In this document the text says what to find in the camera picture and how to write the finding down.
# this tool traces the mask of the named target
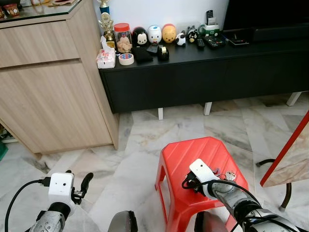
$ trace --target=plush toy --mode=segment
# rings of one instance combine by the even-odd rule
[[[134,46],[143,46],[147,44],[147,33],[142,27],[137,27],[132,33],[132,42]]]
[[[149,42],[151,42],[152,44],[158,44],[160,43],[161,39],[162,39],[162,32],[161,32],[161,28],[157,25],[152,25],[148,28],[148,40]]]
[[[184,30],[181,33],[179,33],[178,35],[176,35],[175,42],[176,42],[177,45],[185,47],[185,32],[184,32]]]
[[[121,53],[130,52],[132,48],[132,44],[127,36],[121,37],[120,40],[117,42],[118,51]]]
[[[187,36],[190,43],[193,43],[198,38],[198,32],[195,29],[195,26],[188,27]]]
[[[176,38],[176,28],[173,24],[168,23],[162,29],[162,38],[165,42],[171,43]]]

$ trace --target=cabinet door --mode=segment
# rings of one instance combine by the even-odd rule
[[[112,143],[79,61],[0,71],[0,118],[33,153]]]

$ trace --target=panda figurine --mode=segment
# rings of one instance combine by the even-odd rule
[[[195,26],[192,27],[188,27],[188,38],[189,38],[189,42],[193,43],[197,38],[198,38],[198,32],[195,29]]]
[[[178,35],[176,35],[175,42],[176,42],[177,45],[185,47],[185,32],[184,32],[184,30],[181,33],[179,33]]]
[[[147,45],[147,32],[142,27],[137,27],[132,33],[132,42],[135,47]]]

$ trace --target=remote control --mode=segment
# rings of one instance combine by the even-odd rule
[[[203,40],[211,49],[216,49],[225,45],[225,42],[218,37],[203,36]]]
[[[198,48],[204,48],[205,47],[205,44],[204,44],[202,39],[197,39],[197,47]]]
[[[208,19],[213,18],[213,10],[206,11],[206,24],[208,25]]]

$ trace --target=tv stand leg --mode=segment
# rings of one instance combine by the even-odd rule
[[[289,100],[286,102],[288,106],[293,106],[302,92],[292,93]]]
[[[212,101],[205,103],[205,107],[204,107],[205,116],[209,115],[209,113],[211,112],[211,104],[212,104]]]
[[[159,120],[163,120],[163,108],[158,108]]]

